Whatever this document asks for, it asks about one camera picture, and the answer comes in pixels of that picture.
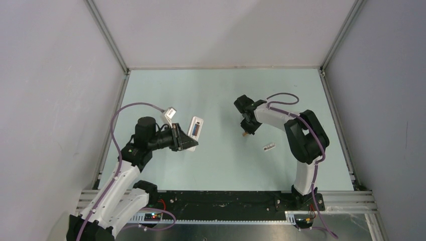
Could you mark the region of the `white AC remote control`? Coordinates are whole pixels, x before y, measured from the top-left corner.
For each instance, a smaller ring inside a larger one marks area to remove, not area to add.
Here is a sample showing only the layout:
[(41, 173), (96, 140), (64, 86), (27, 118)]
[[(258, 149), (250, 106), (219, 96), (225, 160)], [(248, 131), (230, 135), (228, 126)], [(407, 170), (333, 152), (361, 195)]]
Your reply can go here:
[(187, 135), (195, 141), (198, 141), (203, 126), (203, 119), (194, 116), (190, 122)]

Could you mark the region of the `blue AAA battery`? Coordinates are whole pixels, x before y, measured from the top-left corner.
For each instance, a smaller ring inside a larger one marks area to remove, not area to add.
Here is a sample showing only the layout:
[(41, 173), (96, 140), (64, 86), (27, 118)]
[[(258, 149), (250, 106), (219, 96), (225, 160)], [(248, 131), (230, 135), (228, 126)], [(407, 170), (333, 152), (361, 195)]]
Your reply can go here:
[(198, 135), (199, 129), (200, 129), (200, 122), (196, 122), (193, 126), (193, 129), (192, 129), (192, 135), (194, 137), (196, 137)]

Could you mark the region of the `white battery cover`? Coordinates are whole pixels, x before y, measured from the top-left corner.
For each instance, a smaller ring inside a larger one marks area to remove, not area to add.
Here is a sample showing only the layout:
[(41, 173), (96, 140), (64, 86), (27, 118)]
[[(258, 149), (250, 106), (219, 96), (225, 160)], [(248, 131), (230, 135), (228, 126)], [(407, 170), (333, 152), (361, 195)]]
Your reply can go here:
[(263, 150), (266, 152), (266, 151), (269, 151), (269, 150), (271, 150), (275, 147), (276, 147), (275, 143), (269, 143), (269, 144), (267, 144), (263, 147)]

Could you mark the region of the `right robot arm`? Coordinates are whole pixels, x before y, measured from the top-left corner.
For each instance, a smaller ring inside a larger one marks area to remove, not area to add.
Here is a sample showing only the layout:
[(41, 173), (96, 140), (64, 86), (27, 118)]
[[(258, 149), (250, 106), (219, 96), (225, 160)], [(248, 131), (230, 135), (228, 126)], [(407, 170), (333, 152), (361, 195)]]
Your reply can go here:
[(234, 106), (243, 117), (240, 126), (245, 135), (254, 135), (261, 125), (286, 133), (290, 151), (297, 160), (292, 203), (299, 210), (309, 206), (319, 210), (316, 180), (318, 166), (326, 158), (329, 137), (312, 110), (294, 113), (274, 107), (276, 103), (269, 97), (254, 101), (242, 95), (234, 101)]

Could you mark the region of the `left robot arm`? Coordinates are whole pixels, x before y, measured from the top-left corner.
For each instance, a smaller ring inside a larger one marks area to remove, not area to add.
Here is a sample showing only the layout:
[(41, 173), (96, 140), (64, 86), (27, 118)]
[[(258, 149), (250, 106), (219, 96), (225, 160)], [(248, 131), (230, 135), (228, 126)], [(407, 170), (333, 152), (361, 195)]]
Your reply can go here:
[(136, 178), (155, 150), (194, 151), (202, 125), (203, 119), (195, 116), (185, 133), (178, 123), (158, 130), (153, 117), (139, 118), (108, 183), (79, 215), (70, 215), (66, 240), (115, 240), (139, 210), (155, 208), (159, 202), (157, 186)]

